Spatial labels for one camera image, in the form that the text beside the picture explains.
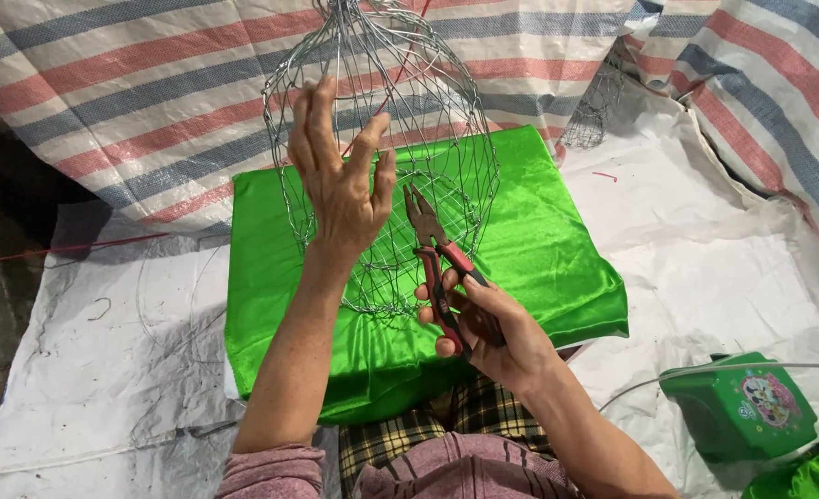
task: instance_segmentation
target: pink shirt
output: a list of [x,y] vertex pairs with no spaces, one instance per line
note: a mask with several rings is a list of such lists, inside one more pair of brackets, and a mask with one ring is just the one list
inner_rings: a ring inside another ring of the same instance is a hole
[[[324,451],[300,445],[227,459],[216,499],[316,499]],[[367,466],[361,499],[576,498],[563,468],[495,435],[447,433],[426,440],[381,470]]]

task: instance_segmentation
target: plaid pants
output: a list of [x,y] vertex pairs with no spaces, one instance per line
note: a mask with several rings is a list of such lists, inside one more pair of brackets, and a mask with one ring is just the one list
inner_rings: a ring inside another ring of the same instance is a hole
[[423,402],[393,419],[366,425],[341,426],[338,464],[342,497],[351,497],[354,482],[369,464],[383,468],[415,444],[446,432],[492,433],[554,459],[545,431],[524,406],[501,384],[479,375],[453,387],[447,421],[435,416],[434,405]]

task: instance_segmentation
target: white tarp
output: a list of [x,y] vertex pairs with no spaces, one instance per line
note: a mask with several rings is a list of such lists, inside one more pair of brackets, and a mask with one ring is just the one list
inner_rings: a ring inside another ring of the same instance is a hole
[[[819,362],[819,240],[791,205],[737,190],[703,144],[677,102],[626,85],[603,145],[564,163],[629,294],[631,338],[597,340],[570,363],[598,406],[710,353]],[[111,222],[98,240],[136,235],[128,230],[138,229]],[[227,246],[217,243],[164,238],[65,267],[49,257],[56,268],[44,275],[0,410],[0,498],[214,492],[233,428],[200,439],[178,429],[239,414],[221,387]],[[98,298],[111,308],[90,322],[106,308]],[[789,372],[819,416],[819,370]],[[753,472],[705,466],[656,384],[606,415],[686,497],[738,497]],[[126,450],[155,438],[173,439]],[[54,459],[80,462],[31,468]],[[25,471],[1,473],[13,467]]]

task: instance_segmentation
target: white cable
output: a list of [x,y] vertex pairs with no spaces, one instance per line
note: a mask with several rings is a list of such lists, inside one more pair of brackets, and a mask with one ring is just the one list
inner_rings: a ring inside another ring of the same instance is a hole
[[604,412],[606,406],[612,404],[616,399],[622,397],[624,394],[628,393],[629,391],[637,390],[641,386],[646,386],[650,383],[657,383],[662,380],[671,379],[673,377],[681,377],[691,374],[697,373],[710,373],[714,371],[732,371],[735,369],[751,369],[751,368],[819,368],[819,363],[809,363],[809,362],[748,362],[746,364],[735,364],[735,365],[725,365],[725,366],[700,366],[695,368],[684,369],[682,371],[678,371],[676,373],[667,374],[665,376],[660,376],[653,378],[648,381],[644,381],[643,383],[638,383],[632,386],[631,388],[626,388],[623,391],[620,391],[618,395],[614,398],[610,399],[609,402],[605,403],[598,409],[599,412]]

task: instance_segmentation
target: green container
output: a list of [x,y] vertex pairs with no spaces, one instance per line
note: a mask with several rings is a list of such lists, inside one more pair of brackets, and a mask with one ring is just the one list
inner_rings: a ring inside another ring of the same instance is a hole
[[[706,366],[776,362],[763,355],[712,355]],[[661,375],[692,368],[669,369]],[[766,460],[816,438],[816,415],[785,369],[730,369],[659,382],[680,405],[696,450],[706,462]]]

